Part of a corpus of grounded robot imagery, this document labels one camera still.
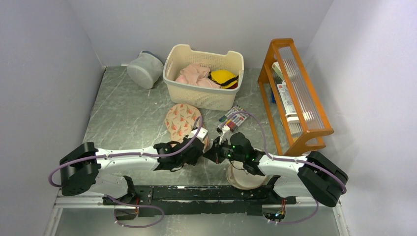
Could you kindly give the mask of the floral mesh laundry bag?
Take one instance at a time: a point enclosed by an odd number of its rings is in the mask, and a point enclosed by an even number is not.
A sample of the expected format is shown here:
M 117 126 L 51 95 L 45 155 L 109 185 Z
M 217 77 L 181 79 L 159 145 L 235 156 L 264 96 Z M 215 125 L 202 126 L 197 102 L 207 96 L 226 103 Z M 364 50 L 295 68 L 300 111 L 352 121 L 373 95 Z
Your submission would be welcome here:
M 171 138 L 171 147 L 183 141 L 191 133 L 198 117 L 199 109 L 189 104 L 176 104 L 167 113 L 165 125 Z

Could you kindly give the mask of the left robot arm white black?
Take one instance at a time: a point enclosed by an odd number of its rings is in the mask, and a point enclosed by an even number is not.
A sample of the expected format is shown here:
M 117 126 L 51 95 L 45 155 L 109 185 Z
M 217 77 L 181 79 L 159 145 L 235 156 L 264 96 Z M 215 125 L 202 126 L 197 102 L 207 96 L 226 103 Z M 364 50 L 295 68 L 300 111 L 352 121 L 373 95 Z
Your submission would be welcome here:
M 204 149 L 204 143 L 198 138 L 131 150 L 101 149 L 93 142 L 86 142 L 60 160 L 61 192 L 64 196 L 87 191 L 102 193 L 128 205 L 136 198 L 133 181 L 127 176 L 114 176 L 114 173 L 128 170 L 174 172 L 184 164 L 196 165 Z

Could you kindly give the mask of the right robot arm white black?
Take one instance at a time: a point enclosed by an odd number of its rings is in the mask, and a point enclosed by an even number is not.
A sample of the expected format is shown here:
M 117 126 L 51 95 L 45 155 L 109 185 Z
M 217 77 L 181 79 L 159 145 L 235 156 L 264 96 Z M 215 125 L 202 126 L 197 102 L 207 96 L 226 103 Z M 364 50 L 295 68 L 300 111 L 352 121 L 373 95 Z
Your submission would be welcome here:
M 242 134 L 229 140 L 217 137 L 203 155 L 221 163 L 228 159 L 242 164 L 254 176 L 277 176 L 274 185 L 265 191 L 266 199 L 276 204 L 286 197 L 311 197 L 320 204 L 334 207 L 346 193 L 348 175 L 318 151 L 297 157 L 272 155 L 254 148 Z

